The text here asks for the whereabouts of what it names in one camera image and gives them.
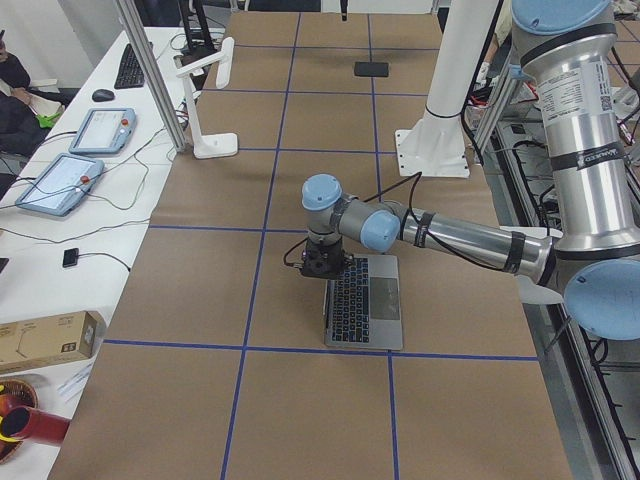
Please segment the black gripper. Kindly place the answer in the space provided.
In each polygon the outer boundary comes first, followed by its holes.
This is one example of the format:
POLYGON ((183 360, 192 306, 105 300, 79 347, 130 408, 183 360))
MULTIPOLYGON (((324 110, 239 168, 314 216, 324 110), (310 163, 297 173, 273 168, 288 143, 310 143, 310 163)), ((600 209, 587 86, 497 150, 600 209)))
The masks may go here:
POLYGON ((307 240, 300 273, 309 278, 338 279, 353 262, 354 255, 343 249, 341 240, 331 245, 307 240))

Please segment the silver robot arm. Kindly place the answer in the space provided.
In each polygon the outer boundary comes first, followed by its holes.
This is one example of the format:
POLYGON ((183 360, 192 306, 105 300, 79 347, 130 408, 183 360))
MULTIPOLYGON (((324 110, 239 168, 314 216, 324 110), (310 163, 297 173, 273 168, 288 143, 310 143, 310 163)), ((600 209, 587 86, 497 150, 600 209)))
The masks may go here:
POLYGON ((560 238, 474 224, 343 192, 328 174, 307 179, 308 239, 301 273, 335 279, 354 261, 344 238, 377 252, 396 241, 520 275, 560 294, 569 316, 601 338, 639 336, 639 230, 606 56, 616 42, 608 1, 516 1, 512 41, 535 81, 561 217, 560 238))

